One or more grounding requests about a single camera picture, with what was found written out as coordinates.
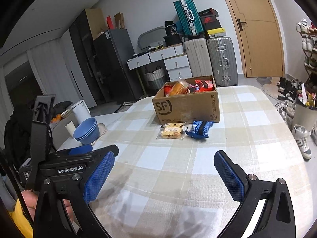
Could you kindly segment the left hand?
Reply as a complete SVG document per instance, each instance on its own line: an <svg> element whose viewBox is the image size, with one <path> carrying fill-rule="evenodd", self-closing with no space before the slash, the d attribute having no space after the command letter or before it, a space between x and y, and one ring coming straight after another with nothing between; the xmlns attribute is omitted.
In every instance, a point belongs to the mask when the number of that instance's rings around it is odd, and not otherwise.
<svg viewBox="0 0 317 238"><path fill-rule="evenodd" d="M21 194L22 194L24 202L29 210L31 218L34 219L36 204L38 201L38 195L36 195L31 190L22 191ZM74 222L74 211L73 211L73 208L70 204L70 201L64 200L63 203L64 203L64 206L65 206L66 211L68 213L68 217L70 218L71 223L73 223Z"/></svg>

